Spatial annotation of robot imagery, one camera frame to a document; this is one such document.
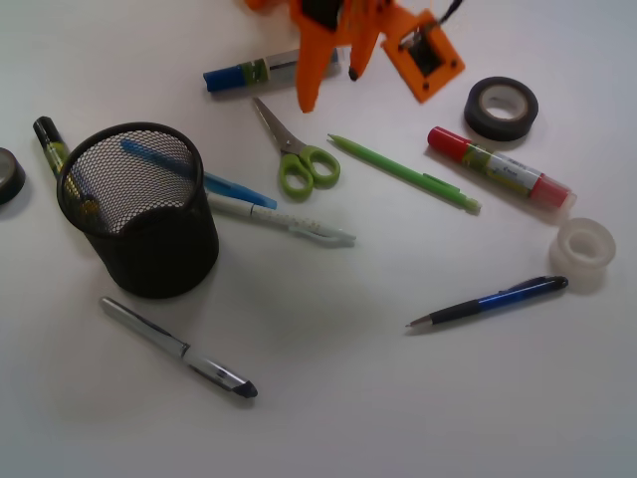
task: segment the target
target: tape roll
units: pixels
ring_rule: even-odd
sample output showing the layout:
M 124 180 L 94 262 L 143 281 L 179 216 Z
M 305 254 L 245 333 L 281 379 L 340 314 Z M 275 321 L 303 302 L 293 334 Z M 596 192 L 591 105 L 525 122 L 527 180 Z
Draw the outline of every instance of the tape roll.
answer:
M 548 256 L 560 272 L 586 277 L 602 272 L 615 257 L 616 250 L 608 229 L 591 219 L 578 217 L 559 228 Z
M 0 204 L 16 197 L 25 181 L 24 169 L 11 151 L 0 147 Z
M 492 115 L 488 108 L 493 107 L 510 112 L 512 117 Z M 473 131 L 488 139 L 513 141 L 529 133 L 538 111 L 537 98 L 529 87 L 511 78 L 491 77 L 471 88 L 465 121 Z

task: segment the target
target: pen holder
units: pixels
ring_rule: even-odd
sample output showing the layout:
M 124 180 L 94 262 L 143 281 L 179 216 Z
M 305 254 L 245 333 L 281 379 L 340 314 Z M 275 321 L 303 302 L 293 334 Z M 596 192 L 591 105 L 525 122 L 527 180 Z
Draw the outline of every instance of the pen holder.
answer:
M 169 157 L 140 158 L 123 141 Z M 219 253 L 194 144 L 175 129 L 135 122 L 94 134 L 58 178 L 58 203 L 123 289 L 162 299 L 195 287 Z

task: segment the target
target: green marker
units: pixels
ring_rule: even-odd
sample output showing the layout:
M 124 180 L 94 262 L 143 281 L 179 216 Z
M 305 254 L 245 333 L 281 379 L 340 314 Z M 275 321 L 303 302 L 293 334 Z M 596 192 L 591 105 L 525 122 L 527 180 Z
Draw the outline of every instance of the green marker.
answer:
M 430 176 L 429 174 L 420 174 L 419 172 L 409 169 L 402 164 L 398 164 L 397 162 L 394 162 L 385 156 L 381 156 L 377 152 L 367 149 L 366 147 L 356 144 L 344 137 L 337 136 L 335 134 L 328 134 L 328 136 L 337 146 L 344 149 L 346 152 L 349 152 L 350 154 L 353 154 L 374 166 L 380 167 L 381 169 L 398 176 L 400 179 L 436 194 L 449 202 L 453 202 L 454 204 L 467 209 L 469 212 L 475 214 L 480 212 L 482 204 L 480 204 L 480 202 L 476 199 L 467 197 L 465 194 L 460 192 L 459 188 L 441 181 L 434 176 Z
M 49 167 L 51 167 L 53 171 L 53 175 L 58 179 L 62 167 L 69 159 L 69 148 L 62 141 L 62 137 L 52 119 L 39 117 L 38 120 L 33 123 L 33 130 L 36 132 L 36 136 L 40 141 L 40 145 L 47 158 Z M 91 220 L 98 220 L 100 210 L 98 202 L 94 198 L 83 194 L 76 180 L 70 175 L 65 186 L 68 188 L 72 197 L 80 201 L 80 207 L 87 214 L 87 217 L 91 218 Z

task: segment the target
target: scissors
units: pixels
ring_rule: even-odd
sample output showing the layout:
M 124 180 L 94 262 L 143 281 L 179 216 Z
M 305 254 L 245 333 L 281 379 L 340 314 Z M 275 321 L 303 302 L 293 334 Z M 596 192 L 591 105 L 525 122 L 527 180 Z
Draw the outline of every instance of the scissors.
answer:
M 308 146 L 296 139 L 261 100 L 254 98 L 254 102 L 281 150 L 279 182 L 286 194 L 298 201 L 305 201 L 315 186 L 334 186 L 340 176 L 340 164 L 336 158 L 320 147 Z M 328 166 L 331 174 L 318 174 L 315 162 Z M 289 174 L 299 176 L 306 185 L 301 188 L 291 186 L 288 183 Z

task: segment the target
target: dark tape roll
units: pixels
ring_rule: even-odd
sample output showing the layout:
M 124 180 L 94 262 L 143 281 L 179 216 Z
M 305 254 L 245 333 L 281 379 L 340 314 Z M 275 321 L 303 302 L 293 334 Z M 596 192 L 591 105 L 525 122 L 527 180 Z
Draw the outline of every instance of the dark tape roll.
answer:
M 487 111 L 490 106 L 504 105 L 514 117 L 502 119 Z M 465 121 L 469 127 L 488 139 L 513 141 L 531 130 L 539 106 L 533 92 L 517 80 L 505 77 L 485 78 L 469 92 Z
M 5 204 L 16 197 L 26 175 L 24 169 L 11 151 L 0 147 L 0 204 Z

